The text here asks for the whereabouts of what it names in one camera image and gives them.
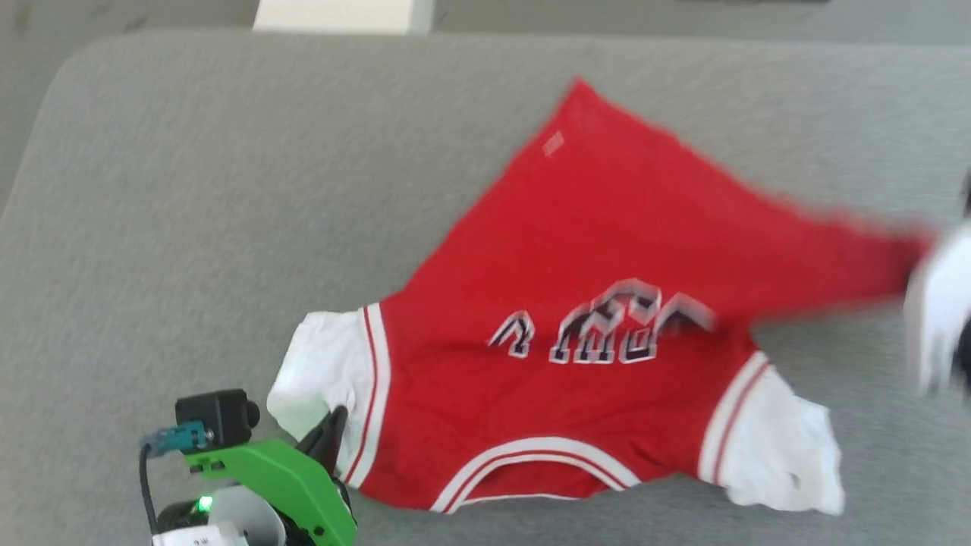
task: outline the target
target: white object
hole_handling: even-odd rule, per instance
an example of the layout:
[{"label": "white object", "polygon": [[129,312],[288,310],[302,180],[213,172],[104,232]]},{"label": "white object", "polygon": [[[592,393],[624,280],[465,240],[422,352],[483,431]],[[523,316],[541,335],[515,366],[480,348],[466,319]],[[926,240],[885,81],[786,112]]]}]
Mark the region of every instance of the white object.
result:
[{"label": "white object", "polygon": [[240,485],[215,490],[211,497],[209,521],[238,529],[249,546],[284,546],[284,522],[263,497]]},{"label": "white object", "polygon": [[971,222],[966,222],[924,259],[907,288],[907,367],[920,394],[950,381],[954,349],[969,316]]},{"label": "white object", "polygon": [[736,504],[843,513],[842,452],[829,410],[796,396],[775,367],[741,406],[724,457],[718,484]]},{"label": "white object", "polygon": [[175,529],[151,538],[151,546],[250,546],[230,523]]},{"label": "white object", "polygon": [[427,34],[434,0],[261,0],[253,30]]}]

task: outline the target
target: red jersey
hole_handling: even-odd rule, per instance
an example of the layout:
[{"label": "red jersey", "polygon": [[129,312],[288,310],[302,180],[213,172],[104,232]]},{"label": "red jersey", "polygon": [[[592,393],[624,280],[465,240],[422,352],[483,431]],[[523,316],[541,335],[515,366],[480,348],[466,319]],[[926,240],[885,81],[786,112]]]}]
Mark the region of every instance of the red jersey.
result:
[{"label": "red jersey", "polygon": [[925,248],[753,193],[577,83],[404,289],[307,317],[267,406],[299,437],[347,405],[340,477],[395,506],[683,472],[839,513],[826,410],[749,325],[897,296]]}]

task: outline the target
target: gray couch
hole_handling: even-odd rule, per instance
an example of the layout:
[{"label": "gray couch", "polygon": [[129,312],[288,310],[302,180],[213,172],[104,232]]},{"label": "gray couch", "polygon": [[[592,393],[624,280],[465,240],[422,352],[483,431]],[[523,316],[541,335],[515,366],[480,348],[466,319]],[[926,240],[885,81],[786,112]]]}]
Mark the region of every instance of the gray couch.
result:
[{"label": "gray couch", "polygon": [[[143,544],[136,440],[176,397],[261,403],[294,327],[404,283],[575,75],[753,184],[941,225],[971,159],[971,51],[679,40],[102,42],[57,75],[0,220],[0,543]],[[361,545],[931,545],[971,536],[971,415],[916,399],[895,308],[759,333],[829,406],[847,513],[685,477],[440,516],[356,495]],[[281,434],[265,419],[258,437]],[[156,504],[211,484],[178,457]]]}]

